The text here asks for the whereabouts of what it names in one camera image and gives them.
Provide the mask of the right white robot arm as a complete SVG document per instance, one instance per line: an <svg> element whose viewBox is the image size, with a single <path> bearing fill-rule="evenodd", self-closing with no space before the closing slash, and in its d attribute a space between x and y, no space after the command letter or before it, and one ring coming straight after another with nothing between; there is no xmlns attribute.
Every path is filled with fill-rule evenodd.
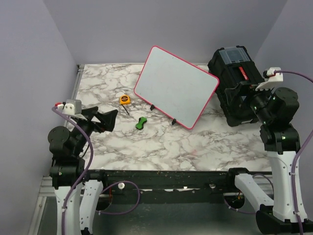
<svg viewBox="0 0 313 235"><path fill-rule="evenodd" d="M248 82L227 88L224 93L228 106L241 102L262 124L260 137L272 171L273 197L260 188L245 168L229 169L225 187L243 193L254 208L262 234L311 233L313 222L304 209L299 181L302 145L291 124L299 108L297 93L285 87L261 90Z"/></svg>

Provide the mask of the pink framed whiteboard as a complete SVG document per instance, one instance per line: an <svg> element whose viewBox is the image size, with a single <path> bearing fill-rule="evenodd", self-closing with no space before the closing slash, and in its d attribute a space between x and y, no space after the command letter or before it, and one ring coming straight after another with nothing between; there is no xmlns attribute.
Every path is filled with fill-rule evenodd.
<svg viewBox="0 0 313 235"><path fill-rule="evenodd" d="M134 93L186 129L193 129L220 81L158 47L150 49Z"/></svg>

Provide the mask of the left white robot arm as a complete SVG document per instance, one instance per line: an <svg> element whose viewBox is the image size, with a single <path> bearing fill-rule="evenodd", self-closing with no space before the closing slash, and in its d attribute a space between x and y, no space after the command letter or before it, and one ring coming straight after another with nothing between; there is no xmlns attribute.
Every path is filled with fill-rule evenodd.
<svg viewBox="0 0 313 235"><path fill-rule="evenodd" d="M64 114L65 105L59 104L52 111L74 128L53 128L48 134L49 151L52 153L50 177L57 201L57 234L91 235L98 197L104 193L109 182L104 173L89 171L80 155L84 146L93 154L90 136L93 132L112 132L118 110L98 112L98 107L83 109L79 115Z"/></svg>

